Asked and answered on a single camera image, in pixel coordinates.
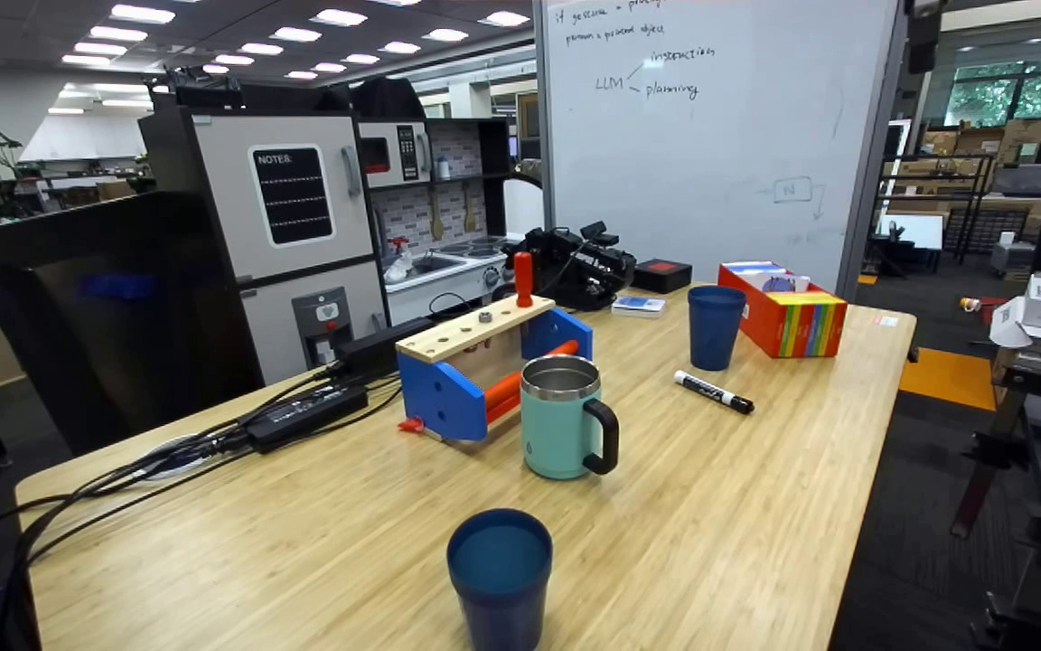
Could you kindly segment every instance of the wooden table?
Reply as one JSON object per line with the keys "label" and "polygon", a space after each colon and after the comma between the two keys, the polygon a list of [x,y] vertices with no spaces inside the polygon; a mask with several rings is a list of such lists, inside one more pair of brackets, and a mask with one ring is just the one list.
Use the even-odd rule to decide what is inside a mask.
{"label": "wooden table", "polygon": [[[45,646],[465,646],[446,542],[488,505],[533,511],[555,532],[544,646],[828,646],[915,317],[849,308],[837,361],[769,361],[738,341],[728,373],[699,376],[750,395],[755,417],[671,382],[686,370],[685,294],[662,317],[586,320],[623,417],[616,475],[527,475],[518,424],[480,452],[398,432],[396,400],[38,559]],[[34,475],[17,500],[65,493],[253,400]],[[55,532],[103,505],[75,505]]]}

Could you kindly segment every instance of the mug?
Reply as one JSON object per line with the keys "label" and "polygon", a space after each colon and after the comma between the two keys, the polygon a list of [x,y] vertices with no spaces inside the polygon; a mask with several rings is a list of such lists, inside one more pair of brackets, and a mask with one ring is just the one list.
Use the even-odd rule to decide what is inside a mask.
{"label": "mug", "polygon": [[544,476],[609,475],[617,467],[617,417],[599,400],[586,358],[537,358],[520,373],[524,467]]}

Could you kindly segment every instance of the small blue cup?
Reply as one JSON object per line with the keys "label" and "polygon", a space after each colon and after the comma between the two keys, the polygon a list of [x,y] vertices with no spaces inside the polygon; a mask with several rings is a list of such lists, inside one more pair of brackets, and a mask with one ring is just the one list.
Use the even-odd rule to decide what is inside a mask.
{"label": "small blue cup", "polygon": [[738,324],[746,312],[746,294],[728,285],[693,285],[692,289],[692,364],[728,370]]}
{"label": "small blue cup", "polygon": [[533,651],[544,639],[555,537],[524,511],[486,511],[447,537],[447,579],[474,651]]}

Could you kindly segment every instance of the colorful box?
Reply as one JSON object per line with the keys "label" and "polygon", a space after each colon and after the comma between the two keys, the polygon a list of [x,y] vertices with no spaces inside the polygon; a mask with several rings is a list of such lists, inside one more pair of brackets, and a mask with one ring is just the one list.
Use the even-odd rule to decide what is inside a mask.
{"label": "colorful box", "polygon": [[808,276],[792,276],[779,262],[723,262],[718,285],[746,294],[743,331],[769,358],[837,358],[847,324],[847,301],[814,285]]}

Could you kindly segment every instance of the marker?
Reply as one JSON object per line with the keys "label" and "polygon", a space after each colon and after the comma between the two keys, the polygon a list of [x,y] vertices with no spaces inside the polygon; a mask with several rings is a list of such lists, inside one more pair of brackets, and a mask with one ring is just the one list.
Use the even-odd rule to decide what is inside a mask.
{"label": "marker", "polygon": [[705,379],[699,379],[699,376],[692,376],[692,373],[671,373],[671,379],[677,379],[680,388],[686,388],[686,390],[716,400],[716,403],[728,403],[728,409],[734,409],[734,411],[743,411],[743,417],[752,417],[752,400],[750,400],[746,395],[714,388],[714,382],[705,382]]}

